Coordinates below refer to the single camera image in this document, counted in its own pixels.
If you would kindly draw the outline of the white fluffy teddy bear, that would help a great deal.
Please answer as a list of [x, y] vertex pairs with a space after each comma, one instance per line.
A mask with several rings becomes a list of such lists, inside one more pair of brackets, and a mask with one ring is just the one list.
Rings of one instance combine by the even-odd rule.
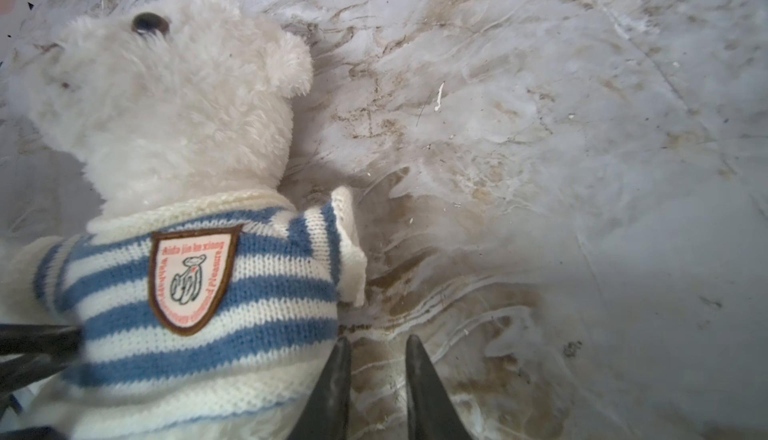
[[98, 218], [114, 219], [278, 193], [312, 60], [300, 37], [232, 0], [157, 0], [74, 20], [20, 49], [10, 77], [43, 142], [82, 164]]

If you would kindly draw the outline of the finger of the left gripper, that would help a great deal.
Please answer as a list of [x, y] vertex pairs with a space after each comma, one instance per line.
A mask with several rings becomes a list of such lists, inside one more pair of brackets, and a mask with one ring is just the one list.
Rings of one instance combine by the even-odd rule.
[[67, 369], [78, 359], [81, 329], [67, 325], [1, 325], [1, 415], [20, 413], [14, 393]]

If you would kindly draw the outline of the blue white striped knit sweater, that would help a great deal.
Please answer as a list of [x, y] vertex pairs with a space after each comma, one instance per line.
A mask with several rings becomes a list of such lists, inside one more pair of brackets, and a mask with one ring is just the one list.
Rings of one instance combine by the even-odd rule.
[[222, 193], [44, 237], [4, 297], [78, 327], [74, 363], [21, 418], [68, 439], [283, 439], [365, 300], [349, 189], [299, 211], [266, 189]]

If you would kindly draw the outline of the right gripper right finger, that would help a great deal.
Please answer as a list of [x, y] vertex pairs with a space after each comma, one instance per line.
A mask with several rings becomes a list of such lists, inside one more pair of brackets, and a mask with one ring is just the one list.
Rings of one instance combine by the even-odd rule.
[[407, 425], [410, 440], [471, 440], [417, 335], [405, 348]]

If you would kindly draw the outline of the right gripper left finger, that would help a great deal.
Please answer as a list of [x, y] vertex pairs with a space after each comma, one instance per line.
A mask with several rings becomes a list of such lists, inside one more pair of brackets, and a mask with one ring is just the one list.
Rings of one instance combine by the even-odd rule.
[[288, 440], [345, 440], [351, 391], [350, 342], [340, 337]]

